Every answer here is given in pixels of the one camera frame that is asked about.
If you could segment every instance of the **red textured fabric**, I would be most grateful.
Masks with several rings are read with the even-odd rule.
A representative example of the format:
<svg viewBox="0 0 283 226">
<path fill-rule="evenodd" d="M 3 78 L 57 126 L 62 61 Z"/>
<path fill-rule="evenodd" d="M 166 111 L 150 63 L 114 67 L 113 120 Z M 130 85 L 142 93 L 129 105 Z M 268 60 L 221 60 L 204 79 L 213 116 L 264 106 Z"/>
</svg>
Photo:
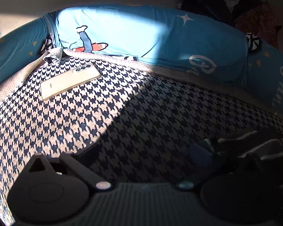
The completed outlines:
<svg viewBox="0 0 283 226">
<path fill-rule="evenodd" d="M 278 48 L 277 25 L 275 9 L 269 3 L 255 7 L 235 20 L 236 29 L 244 33 L 251 32 L 275 48 Z"/>
</svg>

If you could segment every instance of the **black and white houndstooth bedspread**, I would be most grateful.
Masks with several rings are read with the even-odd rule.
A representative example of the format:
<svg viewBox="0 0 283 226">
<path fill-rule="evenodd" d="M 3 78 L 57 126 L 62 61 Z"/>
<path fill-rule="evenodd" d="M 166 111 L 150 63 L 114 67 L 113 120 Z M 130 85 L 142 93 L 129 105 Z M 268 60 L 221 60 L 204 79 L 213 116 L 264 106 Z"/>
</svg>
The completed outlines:
<svg viewBox="0 0 283 226">
<path fill-rule="evenodd" d="M 94 63 L 102 77 L 42 101 L 40 83 Z M 0 106 L 0 217 L 6 196 L 35 152 L 58 157 L 100 144 L 91 168 L 111 181 L 162 182 L 190 175 L 184 141 L 283 121 L 233 98 L 103 60 L 66 57 L 43 65 Z"/>
</svg>

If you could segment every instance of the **smartphone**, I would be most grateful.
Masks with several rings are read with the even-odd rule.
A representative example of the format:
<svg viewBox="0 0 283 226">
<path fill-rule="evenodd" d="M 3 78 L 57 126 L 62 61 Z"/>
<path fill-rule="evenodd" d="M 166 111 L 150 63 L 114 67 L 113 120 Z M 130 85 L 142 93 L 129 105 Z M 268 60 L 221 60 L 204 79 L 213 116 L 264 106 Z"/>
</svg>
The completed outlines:
<svg viewBox="0 0 283 226">
<path fill-rule="evenodd" d="M 82 65 L 41 82 L 42 99 L 48 100 L 62 92 L 97 79 L 100 72 L 92 63 Z"/>
</svg>

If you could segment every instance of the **cartoon leg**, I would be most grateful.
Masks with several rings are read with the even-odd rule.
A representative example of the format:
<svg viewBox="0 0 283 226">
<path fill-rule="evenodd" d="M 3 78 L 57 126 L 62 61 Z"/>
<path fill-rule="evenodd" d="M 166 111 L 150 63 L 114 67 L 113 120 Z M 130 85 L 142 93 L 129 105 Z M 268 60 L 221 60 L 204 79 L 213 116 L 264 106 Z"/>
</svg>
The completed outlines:
<svg viewBox="0 0 283 226">
<path fill-rule="evenodd" d="M 85 30 L 88 27 L 86 25 L 83 25 L 81 27 L 77 28 L 77 33 L 79 33 L 81 40 L 83 41 L 83 47 L 79 48 L 74 48 L 73 50 L 76 52 L 89 52 L 91 53 L 92 51 L 101 51 L 108 47 L 107 43 L 92 43 L 91 40 L 89 39 L 87 33 Z"/>
</svg>

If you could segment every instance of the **white star print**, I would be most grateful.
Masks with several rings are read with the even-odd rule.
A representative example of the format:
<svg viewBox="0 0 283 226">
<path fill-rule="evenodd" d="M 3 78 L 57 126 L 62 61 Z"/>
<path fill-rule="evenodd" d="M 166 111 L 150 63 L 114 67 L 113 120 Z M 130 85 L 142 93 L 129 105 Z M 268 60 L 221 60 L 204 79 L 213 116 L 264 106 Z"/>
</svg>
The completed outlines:
<svg viewBox="0 0 283 226">
<path fill-rule="evenodd" d="M 183 26 L 186 24 L 186 22 L 187 22 L 188 20 L 194 20 L 194 19 L 189 18 L 189 16 L 188 16 L 187 13 L 186 13 L 185 16 L 179 16 L 179 15 L 177 15 L 177 17 L 180 17 L 180 18 L 183 19 Z"/>
</svg>

